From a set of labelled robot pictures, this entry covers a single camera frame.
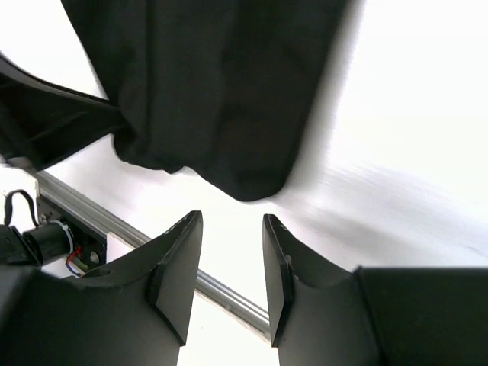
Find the black pleated skirt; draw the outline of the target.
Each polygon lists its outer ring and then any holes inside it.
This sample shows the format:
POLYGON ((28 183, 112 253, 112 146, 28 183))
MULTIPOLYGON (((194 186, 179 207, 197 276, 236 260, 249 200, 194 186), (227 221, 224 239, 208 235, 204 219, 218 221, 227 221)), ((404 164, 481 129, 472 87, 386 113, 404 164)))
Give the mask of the black pleated skirt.
POLYGON ((65 1, 125 121, 118 158, 234 199, 285 185, 348 1, 65 1))

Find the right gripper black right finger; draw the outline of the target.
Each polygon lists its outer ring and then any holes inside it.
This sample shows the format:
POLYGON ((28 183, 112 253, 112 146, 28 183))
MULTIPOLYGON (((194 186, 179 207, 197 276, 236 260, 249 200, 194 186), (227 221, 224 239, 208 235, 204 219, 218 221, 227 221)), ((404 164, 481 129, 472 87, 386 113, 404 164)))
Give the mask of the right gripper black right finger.
POLYGON ((262 248, 282 365, 485 365, 484 268, 346 271, 272 214, 262 248))

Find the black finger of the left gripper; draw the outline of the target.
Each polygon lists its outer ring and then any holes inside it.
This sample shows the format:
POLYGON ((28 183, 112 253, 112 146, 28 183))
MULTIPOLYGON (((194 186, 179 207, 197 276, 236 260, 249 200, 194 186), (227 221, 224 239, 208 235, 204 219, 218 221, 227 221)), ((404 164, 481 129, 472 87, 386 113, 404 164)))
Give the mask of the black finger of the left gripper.
POLYGON ((1 55, 1 158, 6 165, 42 171, 126 127, 109 101, 39 79, 1 55))

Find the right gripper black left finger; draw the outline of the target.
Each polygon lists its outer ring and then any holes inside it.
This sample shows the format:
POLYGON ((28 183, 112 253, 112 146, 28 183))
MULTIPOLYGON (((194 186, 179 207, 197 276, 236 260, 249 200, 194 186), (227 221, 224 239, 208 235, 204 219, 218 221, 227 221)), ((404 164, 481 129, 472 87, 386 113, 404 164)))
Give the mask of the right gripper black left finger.
POLYGON ((174 365, 186 343, 203 217, 81 278, 1 269, 3 365, 174 365))

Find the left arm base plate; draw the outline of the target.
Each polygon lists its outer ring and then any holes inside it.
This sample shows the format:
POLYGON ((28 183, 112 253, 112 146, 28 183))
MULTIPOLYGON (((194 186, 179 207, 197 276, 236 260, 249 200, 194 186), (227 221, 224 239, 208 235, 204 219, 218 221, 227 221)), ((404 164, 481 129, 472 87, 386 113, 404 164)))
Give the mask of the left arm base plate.
POLYGON ((69 259, 65 263, 73 275, 83 276, 107 263, 106 237, 96 233, 84 221, 76 218, 75 214, 69 213, 45 194, 37 199, 37 212, 40 222, 59 221, 68 226, 73 248, 69 250, 69 259))

